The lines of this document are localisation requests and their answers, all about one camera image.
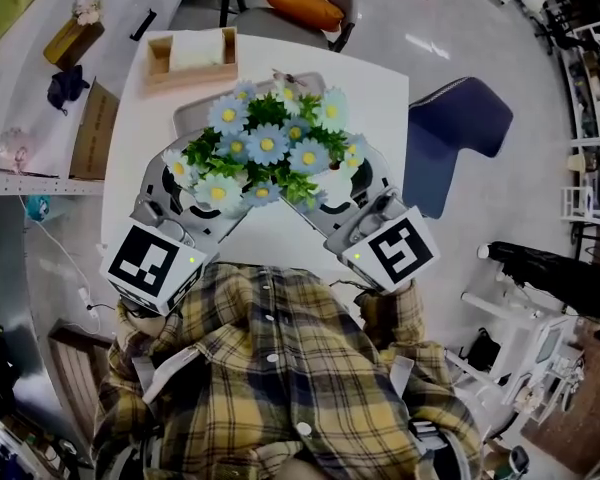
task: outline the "person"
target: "person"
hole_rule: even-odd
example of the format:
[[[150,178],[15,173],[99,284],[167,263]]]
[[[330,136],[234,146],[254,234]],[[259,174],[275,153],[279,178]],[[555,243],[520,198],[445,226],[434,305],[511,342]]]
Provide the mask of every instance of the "person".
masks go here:
[[[123,300],[96,478],[478,477],[478,430],[415,284],[356,304],[364,331],[308,271],[227,263],[166,319]]]

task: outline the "tissue box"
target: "tissue box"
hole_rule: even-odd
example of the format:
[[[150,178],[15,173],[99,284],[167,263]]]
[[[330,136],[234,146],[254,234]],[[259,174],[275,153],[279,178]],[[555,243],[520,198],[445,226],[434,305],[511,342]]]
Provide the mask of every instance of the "tissue box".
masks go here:
[[[145,92],[153,94],[165,89],[238,78],[238,41],[234,27],[222,29],[224,36],[224,63],[213,66],[169,69],[173,36],[161,37],[148,42],[148,66]]]

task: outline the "yellow flower center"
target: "yellow flower center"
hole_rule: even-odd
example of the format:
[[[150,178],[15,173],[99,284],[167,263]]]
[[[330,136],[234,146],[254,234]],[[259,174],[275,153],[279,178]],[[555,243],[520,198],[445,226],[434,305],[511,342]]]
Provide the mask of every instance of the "yellow flower center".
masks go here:
[[[327,105],[326,112],[329,119],[335,119],[338,116],[338,107],[335,105]]]
[[[211,198],[215,199],[216,201],[218,201],[220,199],[224,199],[226,195],[227,195],[227,191],[224,190],[223,188],[213,187],[211,189]]]
[[[228,108],[222,113],[222,120],[225,123],[230,123],[235,118],[236,118],[236,111],[233,110],[232,108]]]
[[[262,139],[260,141],[260,148],[262,151],[271,151],[274,145],[275,144],[271,139]]]
[[[304,155],[302,155],[302,162],[305,165],[311,165],[312,163],[315,163],[316,161],[316,155],[314,155],[311,152],[307,152]]]

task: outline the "wooden box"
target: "wooden box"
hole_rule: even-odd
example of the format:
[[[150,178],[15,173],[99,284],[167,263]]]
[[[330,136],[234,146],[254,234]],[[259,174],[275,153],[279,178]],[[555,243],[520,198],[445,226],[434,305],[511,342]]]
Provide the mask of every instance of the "wooden box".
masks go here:
[[[43,54],[51,64],[68,71],[103,33],[104,26],[100,22],[83,26],[71,18],[46,46]]]
[[[145,90],[152,94],[164,89],[238,78],[238,41],[234,27],[222,29],[224,36],[224,63],[203,68],[169,71],[169,57],[173,36],[152,39],[148,43]]]

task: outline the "shirt button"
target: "shirt button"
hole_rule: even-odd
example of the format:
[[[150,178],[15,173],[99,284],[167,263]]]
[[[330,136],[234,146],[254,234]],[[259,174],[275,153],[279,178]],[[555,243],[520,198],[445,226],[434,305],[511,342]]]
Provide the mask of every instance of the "shirt button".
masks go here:
[[[301,421],[300,423],[298,423],[296,425],[296,430],[298,431],[298,434],[300,434],[301,436],[307,437],[307,436],[311,435],[311,431],[313,429],[311,428],[311,426],[308,423]]]

